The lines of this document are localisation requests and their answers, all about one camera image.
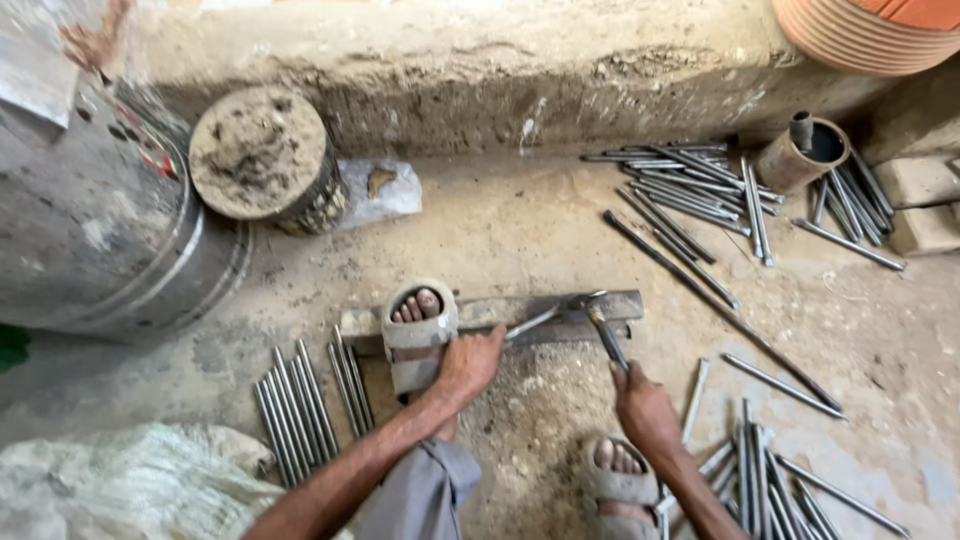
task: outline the forearm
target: forearm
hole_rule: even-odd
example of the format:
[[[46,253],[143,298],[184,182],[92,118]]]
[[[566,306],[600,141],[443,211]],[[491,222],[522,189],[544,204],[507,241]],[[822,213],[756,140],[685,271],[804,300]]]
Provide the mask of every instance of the forearm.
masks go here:
[[[701,540],[746,540],[747,534],[697,471],[693,456],[680,451],[663,458],[654,457],[651,465],[673,492]]]
[[[431,388],[386,425],[350,445],[283,496],[260,517],[245,539],[312,540],[333,536],[394,465],[457,410],[442,390]]]

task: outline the green object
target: green object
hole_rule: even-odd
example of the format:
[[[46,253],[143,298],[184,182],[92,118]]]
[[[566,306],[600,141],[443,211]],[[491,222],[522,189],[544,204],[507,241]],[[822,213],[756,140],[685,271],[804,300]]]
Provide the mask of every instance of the green object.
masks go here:
[[[27,345],[30,335],[27,331],[0,325],[0,374],[27,360]]]

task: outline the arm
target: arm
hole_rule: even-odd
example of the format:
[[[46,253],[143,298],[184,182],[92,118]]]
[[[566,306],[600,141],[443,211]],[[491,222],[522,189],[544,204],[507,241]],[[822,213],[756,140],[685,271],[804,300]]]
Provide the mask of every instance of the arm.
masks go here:
[[[612,363],[611,371],[624,433],[673,492],[697,535],[703,540],[746,540],[684,448],[680,421],[663,385],[650,382],[636,361],[630,362],[629,373]]]
[[[354,442],[284,495],[245,540],[307,540],[333,536],[374,487],[422,439],[463,409],[496,375],[506,328],[449,343],[436,382],[384,426]]]

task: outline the worn sandal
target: worn sandal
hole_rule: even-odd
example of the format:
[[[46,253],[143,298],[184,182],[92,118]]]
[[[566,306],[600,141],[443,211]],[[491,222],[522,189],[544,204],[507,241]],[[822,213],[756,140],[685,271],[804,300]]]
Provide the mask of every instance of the worn sandal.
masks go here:
[[[391,315],[400,310],[406,299],[421,289],[429,289],[440,301],[440,313],[429,319],[414,322],[395,322]],[[383,345],[390,362],[394,380],[394,393],[405,396],[411,392],[423,390],[437,378],[440,359],[424,354],[424,359],[396,361],[394,352],[401,350],[428,350],[445,345],[457,336],[459,322],[457,304],[453,292],[442,282],[430,278],[416,278],[401,286],[390,295],[380,310]]]
[[[641,473],[616,473],[602,469],[594,461],[597,446],[605,440],[621,445],[643,469]],[[648,509],[657,503],[660,489],[650,463],[623,435],[602,435],[591,439],[584,447],[584,469],[581,483],[584,507],[592,531],[591,538],[599,540],[659,540],[658,529],[634,517],[599,514],[597,501],[617,501],[636,504]]]

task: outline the brick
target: brick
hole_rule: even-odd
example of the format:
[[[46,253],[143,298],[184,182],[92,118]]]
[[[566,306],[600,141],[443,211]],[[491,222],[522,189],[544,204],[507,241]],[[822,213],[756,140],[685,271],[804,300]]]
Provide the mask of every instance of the brick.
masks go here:
[[[949,205],[899,210],[894,214],[890,247],[904,257],[936,255],[960,249],[960,221]]]
[[[960,201],[956,156],[898,158],[874,167],[874,176],[895,209],[913,209]]]

